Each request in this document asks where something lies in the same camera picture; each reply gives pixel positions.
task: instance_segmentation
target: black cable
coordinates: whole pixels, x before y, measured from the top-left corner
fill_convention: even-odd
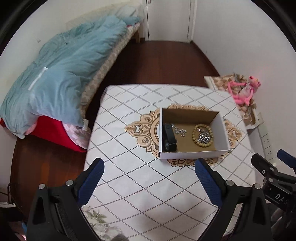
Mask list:
[[[4,193],[4,192],[0,192],[1,194],[3,194],[3,195],[6,195],[6,196],[8,196],[8,194],[6,194],[6,193]]]

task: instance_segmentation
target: open box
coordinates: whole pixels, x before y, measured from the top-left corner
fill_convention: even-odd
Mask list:
[[[174,133],[177,152],[166,152],[163,148],[162,126],[165,123],[173,123],[176,127],[187,131],[185,137]],[[214,136],[214,143],[211,146],[200,147],[193,142],[192,132],[197,124],[207,124],[211,127]],[[159,159],[214,158],[230,150],[224,121],[219,112],[161,108],[159,130]]]

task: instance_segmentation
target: table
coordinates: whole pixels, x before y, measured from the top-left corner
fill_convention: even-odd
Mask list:
[[[197,240],[217,211],[194,172],[194,160],[157,158],[160,107],[221,112],[232,152],[207,162],[237,185],[255,183],[253,150],[227,92],[185,85],[109,86],[84,167],[97,157],[105,162],[105,172],[83,207],[102,240],[119,233],[130,241]],[[232,231],[240,208],[226,234]]]

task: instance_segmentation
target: electrical outlet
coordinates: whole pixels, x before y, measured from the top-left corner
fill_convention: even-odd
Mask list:
[[[264,137],[262,137],[261,141],[262,141],[263,149],[266,149],[267,147],[271,146],[271,141],[269,139],[268,134],[266,134]]]
[[[271,160],[272,158],[274,158],[274,156],[272,154],[272,146],[264,149],[264,155],[265,155],[265,159],[268,161]]]
[[[257,117],[258,117],[259,124],[263,124],[264,120],[263,120],[261,112],[258,113]]]

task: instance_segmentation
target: pink panther plush toy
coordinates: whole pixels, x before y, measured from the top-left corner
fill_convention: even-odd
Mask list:
[[[237,95],[234,95],[231,89],[232,86],[244,86],[244,88]],[[246,105],[249,106],[253,94],[260,86],[261,83],[258,81],[258,79],[250,76],[247,83],[237,83],[234,81],[229,81],[228,92],[234,98],[235,103],[237,103],[238,105],[243,105],[244,103],[246,103]]]

